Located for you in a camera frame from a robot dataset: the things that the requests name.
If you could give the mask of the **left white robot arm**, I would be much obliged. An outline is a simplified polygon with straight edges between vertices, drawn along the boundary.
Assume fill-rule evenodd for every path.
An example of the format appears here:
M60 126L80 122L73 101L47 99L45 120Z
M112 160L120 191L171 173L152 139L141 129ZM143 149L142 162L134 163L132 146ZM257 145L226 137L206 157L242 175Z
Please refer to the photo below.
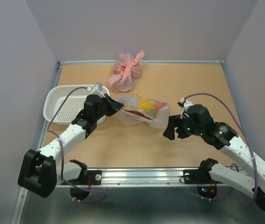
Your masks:
M63 175L64 168L70 168L70 180L84 183L87 179L86 166L76 160L65 164L64 156L91 135L97 128L98 120L116 114L123 106L107 94L102 97L95 94L87 96L83 109L62 134L39 150L30 149L25 153L18 185L46 198L58 184L67 181Z

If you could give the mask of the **clear plastic fruit bag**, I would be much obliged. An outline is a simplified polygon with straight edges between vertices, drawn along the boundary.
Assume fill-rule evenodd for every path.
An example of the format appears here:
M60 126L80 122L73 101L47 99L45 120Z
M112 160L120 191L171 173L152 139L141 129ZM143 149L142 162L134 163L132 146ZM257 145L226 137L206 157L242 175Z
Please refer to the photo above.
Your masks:
M167 102L137 94L122 94L116 97L116 101L123 104L116 116L125 125L132 126L144 122L152 128L167 127L170 115Z

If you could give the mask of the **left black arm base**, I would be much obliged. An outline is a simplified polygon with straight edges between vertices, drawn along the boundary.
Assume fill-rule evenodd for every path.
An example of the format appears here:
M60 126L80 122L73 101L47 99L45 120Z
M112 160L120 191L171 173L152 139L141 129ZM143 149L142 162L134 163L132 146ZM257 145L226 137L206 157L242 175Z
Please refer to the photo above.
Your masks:
M107 198L104 191L92 187L100 186L102 179L101 170L88 170L80 174L77 179L68 180L70 185L70 196L77 203L95 203Z

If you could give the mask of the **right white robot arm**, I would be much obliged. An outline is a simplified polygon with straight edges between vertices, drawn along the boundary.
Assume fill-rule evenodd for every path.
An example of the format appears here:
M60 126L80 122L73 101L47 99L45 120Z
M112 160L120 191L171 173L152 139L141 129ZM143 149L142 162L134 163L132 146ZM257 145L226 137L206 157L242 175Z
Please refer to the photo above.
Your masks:
M208 158L185 178L186 184L224 183L246 194L265 212L265 161L250 148L238 133L224 122L215 122L203 105L186 103L182 114L169 116L164 137L174 140L192 135L230 157L246 173L242 174Z

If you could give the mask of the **aluminium front rail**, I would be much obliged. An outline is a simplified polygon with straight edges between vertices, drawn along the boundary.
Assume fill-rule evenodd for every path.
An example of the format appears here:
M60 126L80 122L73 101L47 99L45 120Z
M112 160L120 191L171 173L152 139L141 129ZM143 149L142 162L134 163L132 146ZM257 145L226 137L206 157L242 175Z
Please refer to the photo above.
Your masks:
M198 168L89 168L82 170L78 165L66 165L64 177L67 180L77 179L88 170L101 170L101 185L96 188L117 187L180 187L183 171Z

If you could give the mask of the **white perforated plastic basket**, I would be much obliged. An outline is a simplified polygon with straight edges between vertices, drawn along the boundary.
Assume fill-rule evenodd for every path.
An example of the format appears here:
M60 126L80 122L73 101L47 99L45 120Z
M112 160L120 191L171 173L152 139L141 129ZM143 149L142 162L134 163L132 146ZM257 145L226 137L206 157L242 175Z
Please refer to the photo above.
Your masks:
M44 118L57 125L69 125L83 109L85 100L90 95L87 88L92 86L61 85L51 89L43 107Z

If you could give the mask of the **yellow fruit in bag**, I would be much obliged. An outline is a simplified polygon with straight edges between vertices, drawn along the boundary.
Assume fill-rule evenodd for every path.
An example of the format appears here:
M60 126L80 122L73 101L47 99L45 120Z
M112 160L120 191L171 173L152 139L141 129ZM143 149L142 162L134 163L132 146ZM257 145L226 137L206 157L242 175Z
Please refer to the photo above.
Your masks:
M136 95L136 98L139 100L137 104L138 109L142 109L143 111L150 112L155 109L156 102L151 100L148 97L143 95Z

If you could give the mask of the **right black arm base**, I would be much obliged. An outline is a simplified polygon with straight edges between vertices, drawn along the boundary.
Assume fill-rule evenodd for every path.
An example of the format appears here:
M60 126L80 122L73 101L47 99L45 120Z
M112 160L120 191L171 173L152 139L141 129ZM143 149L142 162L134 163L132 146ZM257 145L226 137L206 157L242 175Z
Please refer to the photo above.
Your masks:
M202 200L207 200L209 202L218 202L226 199L230 196L224 196L222 198L217 198L217 181L211 179L209 174L205 171L200 171L199 169L186 169L183 171L182 176L179 178L180 183L186 185L195 184L197 189L197 195L191 193L193 196L197 196Z

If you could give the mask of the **pink knotted plastic bag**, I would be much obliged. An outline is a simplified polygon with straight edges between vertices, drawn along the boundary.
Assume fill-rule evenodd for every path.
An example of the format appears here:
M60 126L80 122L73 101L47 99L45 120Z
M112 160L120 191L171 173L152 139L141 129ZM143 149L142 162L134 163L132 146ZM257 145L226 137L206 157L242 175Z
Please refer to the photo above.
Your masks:
M142 77L139 63L144 56L144 50L136 55L125 53L118 56L112 68L112 75L108 78L108 83L115 92L127 92L135 87Z

